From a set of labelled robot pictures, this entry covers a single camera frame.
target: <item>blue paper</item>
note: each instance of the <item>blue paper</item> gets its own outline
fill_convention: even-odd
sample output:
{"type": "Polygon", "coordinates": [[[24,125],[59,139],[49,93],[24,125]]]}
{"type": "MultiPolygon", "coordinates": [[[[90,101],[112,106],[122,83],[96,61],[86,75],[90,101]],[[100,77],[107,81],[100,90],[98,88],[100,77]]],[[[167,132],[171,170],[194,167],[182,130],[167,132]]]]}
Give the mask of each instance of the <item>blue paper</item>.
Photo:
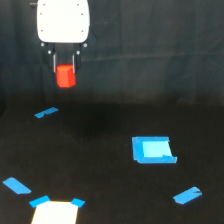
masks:
{"type": "Polygon", "coordinates": [[[71,203],[73,205],[77,205],[79,208],[81,208],[85,204],[85,201],[82,201],[80,199],[74,198],[71,203]]]}
{"type": "Polygon", "coordinates": [[[172,156],[169,143],[167,141],[143,141],[142,142],[144,157],[162,157],[172,156]]]}
{"type": "Polygon", "coordinates": [[[133,157],[138,163],[176,163],[168,137],[133,137],[133,157]]]}
{"type": "Polygon", "coordinates": [[[9,187],[16,194],[29,194],[31,192],[29,188],[21,184],[18,180],[16,180],[13,177],[10,177],[9,179],[3,181],[3,184],[9,187]]]}
{"type": "Polygon", "coordinates": [[[183,205],[201,195],[202,195],[202,193],[197,187],[192,187],[191,189],[184,191],[183,193],[178,194],[173,198],[176,203],[183,205]]]}
{"type": "Polygon", "coordinates": [[[37,113],[37,114],[35,114],[34,116],[37,117],[37,118],[42,118],[45,114],[52,114],[52,113],[54,113],[54,112],[56,112],[56,111],[58,111],[58,109],[55,108],[55,107],[52,107],[52,108],[50,108],[50,109],[47,109],[47,110],[42,111],[42,112],[40,112],[40,113],[37,113]]]}
{"type": "Polygon", "coordinates": [[[31,205],[33,208],[36,208],[38,205],[43,204],[43,203],[45,203],[45,202],[47,202],[47,201],[50,201],[50,198],[46,195],[46,196],[44,196],[44,197],[38,198],[38,199],[36,199],[36,200],[34,200],[34,201],[31,201],[31,202],[30,202],[30,205],[31,205]]]}

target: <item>white square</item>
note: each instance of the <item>white square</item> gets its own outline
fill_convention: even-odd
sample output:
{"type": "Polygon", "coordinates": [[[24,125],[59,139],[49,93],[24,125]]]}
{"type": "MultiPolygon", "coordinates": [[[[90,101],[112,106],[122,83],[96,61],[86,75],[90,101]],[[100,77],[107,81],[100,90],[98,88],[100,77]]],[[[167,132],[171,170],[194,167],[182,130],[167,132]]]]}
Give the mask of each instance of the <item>white square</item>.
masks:
{"type": "Polygon", "coordinates": [[[75,224],[77,213],[71,202],[48,201],[37,206],[31,224],[75,224]]]}
{"type": "Polygon", "coordinates": [[[87,0],[39,0],[37,31],[43,42],[82,43],[89,33],[87,0]]]}
{"type": "Polygon", "coordinates": [[[145,141],[142,143],[142,146],[144,157],[172,156],[170,146],[167,141],[145,141]]]}

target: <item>blue tape piece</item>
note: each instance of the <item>blue tape piece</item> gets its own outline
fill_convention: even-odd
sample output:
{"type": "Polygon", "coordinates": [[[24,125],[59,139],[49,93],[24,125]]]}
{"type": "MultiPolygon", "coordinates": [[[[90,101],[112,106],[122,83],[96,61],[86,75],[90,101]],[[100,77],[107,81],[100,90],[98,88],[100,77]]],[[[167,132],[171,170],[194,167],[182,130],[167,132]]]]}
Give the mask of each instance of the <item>blue tape piece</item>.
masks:
{"type": "Polygon", "coordinates": [[[157,164],[157,163],[176,163],[177,157],[174,156],[162,156],[162,157],[148,157],[137,160],[141,164],[157,164]]]}
{"type": "Polygon", "coordinates": [[[176,195],[175,197],[173,197],[173,199],[175,200],[176,203],[183,205],[201,195],[202,193],[197,187],[192,187],[191,189],[176,195]]]}
{"type": "Polygon", "coordinates": [[[85,201],[82,201],[80,199],[74,198],[71,203],[73,205],[77,205],[79,208],[81,208],[85,204],[85,201]]]}
{"type": "Polygon", "coordinates": [[[58,111],[58,109],[55,108],[55,107],[52,107],[52,108],[50,108],[50,109],[47,109],[47,110],[42,111],[42,112],[40,112],[40,113],[37,113],[37,114],[35,114],[34,116],[37,117],[37,118],[42,118],[45,114],[52,114],[52,113],[54,113],[54,112],[56,112],[56,111],[58,111]]]}
{"type": "Polygon", "coordinates": [[[18,180],[13,177],[8,178],[7,180],[3,181],[8,188],[14,191],[16,194],[29,194],[31,190],[21,184],[18,180]]]}
{"type": "Polygon", "coordinates": [[[43,203],[45,203],[47,201],[50,201],[50,198],[46,195],[46,196],[38,198],[38,199],[36,199],[34,201],[30,201],[30,205],[33,208],[36,208],[38,205],[43,204],[43,203]]]}
{"type": "Polygon", "coordinates": [[[133,145],[133,158],[138,163],[141,164],[157,164],[157,163],[176,163],[177,157],[173,157],[170,155],[170,148],[167,148],[167,154],[169,155],[161,155],[161,157],[145,157],[143,142],[169,142],[169,137],[133,137],[132,145],[133,145]]]}
{"type": "Polygon", "coordinates": [[[167,136],[153,136],[153,137],[133,137],[132,139],[134,139],[135,141],[151,141],[151,142],[162,142],[162,141],[166,141],[169,142],[169,137],[167,136]]]}

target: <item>black surface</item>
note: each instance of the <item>black surface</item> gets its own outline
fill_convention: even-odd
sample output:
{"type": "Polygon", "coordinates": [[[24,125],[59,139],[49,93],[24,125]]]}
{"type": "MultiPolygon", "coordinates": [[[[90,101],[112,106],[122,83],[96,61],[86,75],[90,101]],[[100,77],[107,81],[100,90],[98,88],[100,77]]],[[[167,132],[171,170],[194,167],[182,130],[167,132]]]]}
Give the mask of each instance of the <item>black surface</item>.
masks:
{"type": "Polygon", "coordinates": [[[0,180],[32,190],[16,195],[0,184],[1,224],[29,224],[29,201],[86,201],[77,224],[223,223],[224,108],[113,105],[8,107],[0,119],[0,180]],[[133,136],[169,136],[176,165],[133,161],[133,136]],[[203,197],[182,206],[173,196],[193,186],[203,197]]]}

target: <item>red block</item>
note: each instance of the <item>red block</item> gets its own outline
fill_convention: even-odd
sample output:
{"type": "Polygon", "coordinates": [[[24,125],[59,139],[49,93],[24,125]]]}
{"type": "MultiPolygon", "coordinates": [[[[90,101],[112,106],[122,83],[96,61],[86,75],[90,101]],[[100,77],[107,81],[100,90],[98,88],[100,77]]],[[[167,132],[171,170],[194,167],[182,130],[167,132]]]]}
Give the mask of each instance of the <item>red block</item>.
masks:
{"type": "Polygon", "coordinates": [[[73,65],[64,64],[57,66],[57,84],[61,88],[70,88],[76,84],[73,65]]]}

